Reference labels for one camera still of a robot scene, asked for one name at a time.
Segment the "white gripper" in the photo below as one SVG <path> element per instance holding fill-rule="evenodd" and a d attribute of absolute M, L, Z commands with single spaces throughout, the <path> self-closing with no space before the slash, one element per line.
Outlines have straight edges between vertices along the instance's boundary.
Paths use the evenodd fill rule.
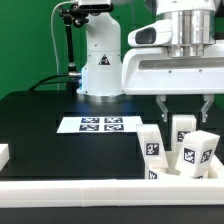
<path fill-rule="evenodd" d="M 122 89 L 127 95 L 158 95 L 163 121 L 168 120 L 165 95 L 223 94 L 224 43 L 204 48 L 201 57 L 170 58 L 165 47 L 137 48 L 123 60 Z M 204 95 L 202 122 L 214 102 Z"/>

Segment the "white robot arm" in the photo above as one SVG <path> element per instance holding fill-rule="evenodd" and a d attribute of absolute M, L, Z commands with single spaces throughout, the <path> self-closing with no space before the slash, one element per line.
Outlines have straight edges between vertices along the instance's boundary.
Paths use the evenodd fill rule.
<path fill-rule="evenodd" d="M 128 35 L 120 56 L 120 27 L 107 12 L 122 0 L 81 0 L 89 13 L 87 63 L 81 92 L 100 100 L 118 94 L 154 95 L 164 113 L 168 95 L 201 95 L 202 117 L 224 93 L 224 40 L 215 37 L 215 16 L 224 0 L 145 0 L 156 21 Z"/>

